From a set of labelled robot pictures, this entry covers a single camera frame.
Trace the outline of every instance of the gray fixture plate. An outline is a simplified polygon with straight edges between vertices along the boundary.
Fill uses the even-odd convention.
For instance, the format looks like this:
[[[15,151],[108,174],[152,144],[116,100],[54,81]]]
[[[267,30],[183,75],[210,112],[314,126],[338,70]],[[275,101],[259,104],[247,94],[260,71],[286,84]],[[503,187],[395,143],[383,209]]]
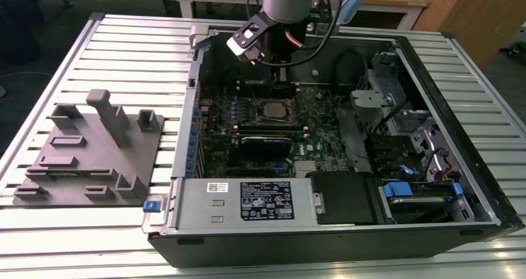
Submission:
[[[138,124],[138,115],[128,115],[130,122],[127,135],[131,145],[119,148],[115,144],[108,131],[106,130],[99,115],[83,114],[82,118],[74,118],[78,131],[63,131],[58,127],[54,128],[50,138],[40,150],[40,154],[32,168],[40,168],[38,162],[46,156],[75,156],[78,159],[78,170],[92,169],[115,169],[122,174],[127,182],[132,182],[135,176],[139,176],[140,183],[136,184],[136,197],[123,198],[116,192],[116,180],[102,179],[94,176],[60,176],[55,180],[32,181],[26,178],[24,183],[18,188],[31,188],[40,186],[48,194],[46,198],[26,200],[14,199],[15,205],[27,206],[139,206],[147,199],[148,183],[154,171],[155,155],[158,153],[158,145],[162,136],[162,128],[164,123],[163,116],[156,116],[159,129],[155,132],[140,132]],[[54,147],[51,141],[56,137],[71,135],[82,135],[87,141],[82,147]],[[110,198],[88,198],[87,186],[108,186],[112,191]]]

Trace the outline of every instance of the table leg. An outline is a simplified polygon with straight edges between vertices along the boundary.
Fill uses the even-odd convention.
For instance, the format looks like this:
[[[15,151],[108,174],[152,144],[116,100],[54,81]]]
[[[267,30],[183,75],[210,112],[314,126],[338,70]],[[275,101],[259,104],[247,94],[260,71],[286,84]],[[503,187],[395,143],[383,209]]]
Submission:
[[[194,18],[192,2],[194,0],[179,0],[180,15],[183,18]]]
[[[398,24],[398,30],[413,30],[413,26],[418,20],[418,17],[421,16],[422,10],[422,7],[410,7],[407,9],[407,13],[403,15],[402,21]]]

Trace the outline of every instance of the barcode sticker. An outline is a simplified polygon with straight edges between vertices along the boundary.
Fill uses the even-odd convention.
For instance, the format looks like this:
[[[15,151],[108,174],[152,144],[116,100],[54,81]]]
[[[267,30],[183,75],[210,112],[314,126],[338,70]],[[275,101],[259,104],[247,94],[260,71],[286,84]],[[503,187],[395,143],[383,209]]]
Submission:
[[[207,185],[207,193],[227,193],[228,183],[227,182],[210,182]]]

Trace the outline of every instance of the gray post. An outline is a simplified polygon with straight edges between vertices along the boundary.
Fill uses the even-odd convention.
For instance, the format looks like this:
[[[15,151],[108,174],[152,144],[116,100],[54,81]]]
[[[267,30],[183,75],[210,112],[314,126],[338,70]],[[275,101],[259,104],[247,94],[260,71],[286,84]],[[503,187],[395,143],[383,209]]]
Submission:
[[[115,110],[110,104],[110,92],[106,89],[90,90],[86,102],[98,110],[102,124],[110,132],[116,146],[119,148],[128,147],[130,138],[124,131],[126,127],[116,117]]]

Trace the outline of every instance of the white sticker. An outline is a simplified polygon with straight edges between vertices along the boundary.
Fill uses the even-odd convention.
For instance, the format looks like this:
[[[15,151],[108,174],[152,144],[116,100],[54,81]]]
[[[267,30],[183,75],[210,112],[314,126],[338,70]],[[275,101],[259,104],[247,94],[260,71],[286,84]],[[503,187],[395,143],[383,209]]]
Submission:
[[[419,3],[419,2],[409,2],[409,6],[427,6],[427,3]]]
[[[228,183],[227,182],[210,182],[207,186],[207,193],[227,193]]]

